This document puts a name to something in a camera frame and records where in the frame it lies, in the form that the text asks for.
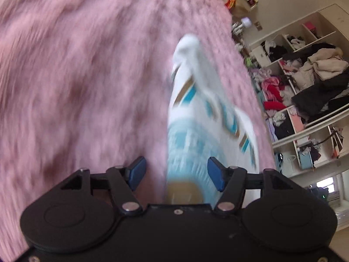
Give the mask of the white teal striped garment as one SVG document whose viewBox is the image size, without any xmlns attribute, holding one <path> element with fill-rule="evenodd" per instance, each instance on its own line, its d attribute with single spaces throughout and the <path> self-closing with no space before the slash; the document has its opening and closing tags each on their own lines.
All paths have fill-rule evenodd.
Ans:
<svg viewBox="0 0 349 262">
<path fill-rule="evenodd" d="M 173 90 L 167 126 L 166 203 L 215 205 L 220 193 L 208 159 L 260 171 L 257 138 L 249 116 L 235 107 L 199 39 L 183 36 L 173 55 Z"/>
</svg>

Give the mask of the pink fluffy blanket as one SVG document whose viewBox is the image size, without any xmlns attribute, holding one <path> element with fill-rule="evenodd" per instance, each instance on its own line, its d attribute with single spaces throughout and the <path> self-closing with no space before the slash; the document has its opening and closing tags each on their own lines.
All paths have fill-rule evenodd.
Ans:
<svg viewBox="0 0 349 262">
<path fill-rule="evenodd" d="M 192 33 L 274 166 L 223 0 L 1 0 L 1 259 L 26 250 L 22 211 L 81 167 L 148 163 L 142 204 L 164 199 L 171 58 Z"/>
</svg>

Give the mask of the white open wardrobe shelf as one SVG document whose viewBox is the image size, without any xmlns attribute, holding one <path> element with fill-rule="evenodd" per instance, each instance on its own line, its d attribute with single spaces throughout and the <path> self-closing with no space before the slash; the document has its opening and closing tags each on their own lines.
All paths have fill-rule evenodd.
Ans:
<svg viewBox="0 0 349 262">
<path fill-rule="evenodd" d="M 333 4 L 250 45 L 278 170 L 348 169 L 348 12 Z"/>
</svg>

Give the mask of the white table lamp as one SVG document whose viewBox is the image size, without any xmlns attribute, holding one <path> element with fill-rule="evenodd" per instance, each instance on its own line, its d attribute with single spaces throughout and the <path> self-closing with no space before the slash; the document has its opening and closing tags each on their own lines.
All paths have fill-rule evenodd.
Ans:
<svg viewBox="0 0 349 262">
<path fill-rule="evenodd" d="M 252 21 L 248 17 L 244 17 L 241 19 L 241 24 L 245 28 L 250 28 L 252 26 Z"/>
</svg>

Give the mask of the red yellow snack bag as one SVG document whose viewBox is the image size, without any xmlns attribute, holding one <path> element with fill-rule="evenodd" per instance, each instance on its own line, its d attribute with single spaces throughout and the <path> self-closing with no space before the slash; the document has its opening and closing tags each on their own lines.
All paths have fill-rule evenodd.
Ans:
<svg viewBox="0 0 349 262">
<path fill-rule="evenodd" d="M 227 0 L 227 2 L 225 3 L 226 8 L 231 11 L 235 8 L 237 3 L 237 0 Z"/>
</svg>

